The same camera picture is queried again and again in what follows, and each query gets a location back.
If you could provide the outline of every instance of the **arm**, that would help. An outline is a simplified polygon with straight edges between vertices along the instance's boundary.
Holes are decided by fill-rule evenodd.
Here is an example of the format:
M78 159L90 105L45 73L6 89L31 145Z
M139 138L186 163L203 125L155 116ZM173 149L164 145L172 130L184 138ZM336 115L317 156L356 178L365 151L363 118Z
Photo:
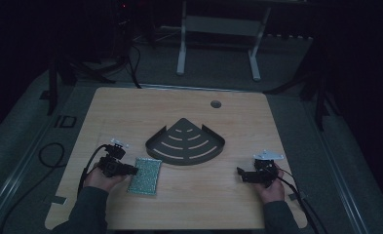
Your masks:
M279 177L283 177L283 171L281 170L279 170ZM285 202L285 188L282 182L279 179L275 179L267 188L259 183L255 183L253 186L263 202L266 233L299 233L300 230L294 220L294 216L288 204Z
M106 177L99 168L94 168L85 179L69 220L55 227L52 233L106 233L106 200L110 190L124 179L122 176Z

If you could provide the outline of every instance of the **semicircular board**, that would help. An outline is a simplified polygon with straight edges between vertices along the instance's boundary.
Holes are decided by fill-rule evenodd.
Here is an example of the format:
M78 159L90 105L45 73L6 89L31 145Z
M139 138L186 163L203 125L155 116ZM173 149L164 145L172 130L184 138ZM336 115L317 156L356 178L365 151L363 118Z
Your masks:
M164 163L190 166L207 162L222 152L225 140L205 125L199 129L181 118L146 141L147 153Z

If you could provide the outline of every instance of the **cable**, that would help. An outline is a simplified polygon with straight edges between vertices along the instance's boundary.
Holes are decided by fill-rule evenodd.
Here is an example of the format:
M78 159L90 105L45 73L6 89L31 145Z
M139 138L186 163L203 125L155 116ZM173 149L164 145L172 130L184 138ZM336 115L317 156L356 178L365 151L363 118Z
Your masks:
M43 151L49 147L49 146L52 146L52 145L57 145L60 147L60 150L61 150L61 153L60 153L60 157L59 159L57 160L57 162L54 164L54 165L49 165L47 163L45 163L45 161L43 161L42 159L42 153ZM48 176L51 175L51 173L55 170L55 169L58 169L58 168L63 168L66 166L66 164L62 164L60 165L60 162L62 161L63 157L64 157L64 147L63 145L61 145L60 143L57 143L57 142L53 142L53 143L49 143L47 145L45 145L43 148L41 148L39 150L39 160L40 162L48 167L48 168L51 168L46 174L45 176L43 176L38 182L36 182L35 185L33 185L29 190L27 190L13 205L12 207L8 210L8 212L6 213L5 217L3 218L3 221L2 221L2 224L0 225L0 234L3 234L3 231L4 231L4 228L5 228L5 225L6 225L6 222L9 218L9 216L12 214L13 210L18 206L18 204L27 196L29 195L30 192L33 191L33 189L35 189L37 186L39 186L39 184L41 184Z
M128 63L130 64L131 73L128 70L127 71L131 75L131 77L133 78L133 82L136 85L136 87L139 89L142 89L142 87L139 85L139 83L137 82L137 79L136 79L136 70L138 68L139 61L140 61L140 50L134 45L133 45L133 48L136 49L136 51L138 52L138 59L136 60L135 67L133 67L133 63L131 61L131 58L128 57Z
M285 172L286 174L288 174L289 176L291 176L291 177L293 178L293 180L294 180L294 184L296 185L296 187L299 187L298 184L297 184L297 181L296 181L295 177L294 177L292 174L290 174L289 172L287 172L287 171L285 171L285 170L283 170L283 169L279 169L279 170L281 170L281 171ZM282 182L284 182L285 184L287 184L287 185L291 188L291 190L293 190L294 195L296 196L297 201L299 201L299 204L300 204L300 206L302 207L303 210L306 209L305 206L304 206L304 204L307 205L307 207L309 208L309 210L313 213L313 215L315 216L315 218L318 220L319 225L322 227L323 231L327 234L328 232L327 232L327 230L326 230L326 227L324 226L322 220L319 218L318 214L315 212L315 210L314 210L314 209L312 208L312 206L309 204L309 202L308 202L305 198L301 198L300 193L298 192L298 190L297 190L293 185L291 185L290 183L288 183L287 181L285 181L284 179L282 179L282 178L279 177L279 176L277 176L277 178L278 178L279 180L281 180ZM316 232L316 233L319 233L319 232L317 232L316 224L313 223L313 225L315 226L313 229L316 228L316 229L315 229L315 232Z
M92 154L90 160L88 161L87 166L84 168L84 171L83 171L82 174L81 174L81 178L79 179L78 195L79 195L79 193L81 192L81 190L82 190L82 188L83 188L83 186L84 186L85 178L86 178L87 175L88 175L88 168L91 166L91 163L92 163L92 161L94 160L96 154L99 152L99 150L100 150L101 148L105 148L106 146L107 146L107 144L103 144L103 145L101 145L101 146L98 147L98 148L95 150L95 152Z
M262 165L260 165L260 166L261 166L261 168L262 168L264 171L267 171L269 174L273 175L273 173L270 172L270 170L269 170L268 168L263 167ZM283 169L280 169L280 168L279 168L279 170L281 170L282 172L285 172L285 173L287 173L289 176L291 176L291 177L293 178L293 180L294 180L294 183L295 183L296 186L297 186L297 182L296 182L296 180L295 180L295 178L294 178L294 176L293 176L292 174L290 174L289 172L287 172L287 171L285 171L285 170L283 170ZM297 201L298 201L298 204L300 205L301 209L303 210L304 214L306 215L307 221L308 221L308 222L310 223L310 225L312 226L312 229L314 230L314 232L315 232L316 234L319 234L319 230L318 230L318 228L317 228L317 226L316 226L316 223L315 223L314 219L312 219L312 217L310 216L310 214L309 214L308 210L306 209L306 207L304 206L304 203L303 203L304 199L301 198L301 195L300 195L300 193L297 191L297 189L296 189L291 183L287 182L287 181L286 181L285 179L283 179L282 177L276 175L276 178L278 178L280 181L282 181L283 183L285 183L286 185L288 185L288 187L293 191L293 193L294 193L294 195L295 195L295 197L296 197L296 199L297 199ZM312 209L312 212L313 212L313 214L315 215L316 219L318 220L319 224L322 226L322 228L323 228L325 234L327 234L326 228L325 228L325 226L323 225L322 221L319 219L319 217L317 216L317 214L314 212L313 209Z
M309 221L310 225L312 226L313 230L315 231L315 233L319 234L319 230L316 226L316 223L315 221L312 219L312 217L310 216L310 214L308 213L306 207L304 206L303 204L303 200L301 199L301 196L300 196L300 193L297 191L297 189L289 182L285 181L283 178L281 178L280 176L277 176L277 178L279 180L281 180L283 183L287 184L288 187L291 188L291 190L293 191L297 201L298 201L298 204L300 205L301 209L303 210L304 214L306 215L306 218L307 220Z
M289 176L291 176L291 177L293 178L293 180L294 180L294 184L295 184L295 186L296 186L297 188L299 187L298 184L297 184L297 181L296 181L295 177L294 177L292 174L290 174L289 172L287 172L287 171L285 171L285 170L283 170L283 169L279 169L279 170L281 170L281 171L285 172L286 174L288 174ZM328 233L327 230L326 230L325 225L323 224L322 220L319 218L319 216L318 216L318 214L316 213L316 211L312 208L312 206L310 205L310 203L309 203L305 198L302 198L302 201L304 201L304 203L307 205L307 207L309 208L309 210L312 211L313 215L314 215L315 218L318 220L319 225L322 227L323 231L324 231L325 233Z

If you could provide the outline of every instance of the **person's hand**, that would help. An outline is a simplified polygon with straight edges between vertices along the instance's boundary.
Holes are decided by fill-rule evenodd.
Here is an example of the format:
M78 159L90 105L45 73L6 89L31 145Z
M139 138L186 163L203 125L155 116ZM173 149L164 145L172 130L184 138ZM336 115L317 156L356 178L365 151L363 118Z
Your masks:
M283 171L280 170L280 167L275 164L278 168L278 176L283 177ZM276 201L284 201L285 200L285 188L283 187L282 182L276 178L273 183L269 187L264 187L261 183L254 183L253 184L255 191L260 196L260 199L262 200L263 204L270 203L270 202L276 202Z
M100 168L95 168L88 174L87 178L84 181L84 187L96 187L106 192L110 192L112 188L122 182L126 176L115 175L114 177L106 177Z

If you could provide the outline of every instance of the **wooden table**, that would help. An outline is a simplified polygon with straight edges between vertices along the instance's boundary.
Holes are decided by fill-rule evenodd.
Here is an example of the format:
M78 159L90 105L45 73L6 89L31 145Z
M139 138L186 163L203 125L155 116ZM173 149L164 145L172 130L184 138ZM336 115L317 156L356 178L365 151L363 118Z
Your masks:
M221 102L220 108L211 102ZM267 98L263 94L99 88L75 143L57 196L64 205L52 204L46 227L67 221L75 204L79 177L93 152L110 139L130 145L122 159L134 165L136 158L151 158L145 142L164 126L186 118L204 124L225 139L223 151L194 166L162 164L157 194L128 193L129 180L111 192L107 205L110 229L257 229L263 228L262 205L252 186L243 183L237 167L253 171L254 154L267 149L285 154ZM104 156L99 151L95 161ZM290 172L287 160L278 161ZM284 178L293 183L289 175ZM296 202L287 202L300 227L307 224Z

